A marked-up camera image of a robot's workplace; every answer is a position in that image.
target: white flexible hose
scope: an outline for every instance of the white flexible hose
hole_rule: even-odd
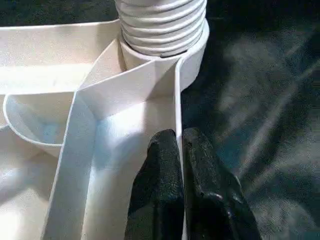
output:
[[[135,51],[167,57],[200,38],[207,0],[115,0],[123,38]]]

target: plastic compartment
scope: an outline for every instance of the plastic compartment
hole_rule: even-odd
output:
[[[75,91],[119,32],[119,20],[1,27],[0,94]]]
[[[0,153],[1,239],[40,239],[58,160],[8,126],[0,128]]]
[[[123,239],[149,140],[176,130],[175,63],[156,68],[150,61],[75,94],[43,239]]]
[[[20,138],[58,157],[73,96],[73,92],[7,95],[4,116]]]

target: white plastic tray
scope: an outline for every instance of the white plastic tray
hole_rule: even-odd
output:
[[[1,239],[123,239],[149,140],[174,129],[181,146],[205,24],[169,58],[133,51],[117,20],[0,28]]]

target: dark fabric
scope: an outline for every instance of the dark fabric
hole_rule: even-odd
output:
[[[238,180],[196,128],[183,131],[184,198],[190,240],[259,240]]]
[[[179,240],[184,223],[184,191],[173,130],[154,135],[134,179],[125,239]]]
[[[199,76],[181,94],[239,179],[263,239],[320,238],[319,1],[210,1]]]

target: dark cloth background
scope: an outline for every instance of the dark cloth background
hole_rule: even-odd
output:
[[[320,239],[319,0],[208,1],[210,38],[181,94],[237,176],[264,239]],[[0,26],[109,21],[113,0],[2,0]]]

